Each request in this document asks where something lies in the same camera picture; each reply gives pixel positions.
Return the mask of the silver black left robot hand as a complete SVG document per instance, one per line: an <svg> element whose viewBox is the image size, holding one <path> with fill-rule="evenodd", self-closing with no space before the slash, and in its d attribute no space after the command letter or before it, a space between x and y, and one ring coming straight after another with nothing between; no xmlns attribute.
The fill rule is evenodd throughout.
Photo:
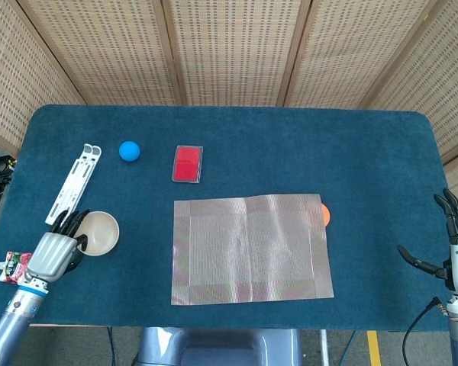
<svg viewBox="0 0 458 366"><path fill-rule="evenodd" d="M62 211L54 220L50 230L37 244L25 272L25 282L52 283L65 273L72 271L82 261L89 238L77 231L89 210L68 213Z"/></svg>

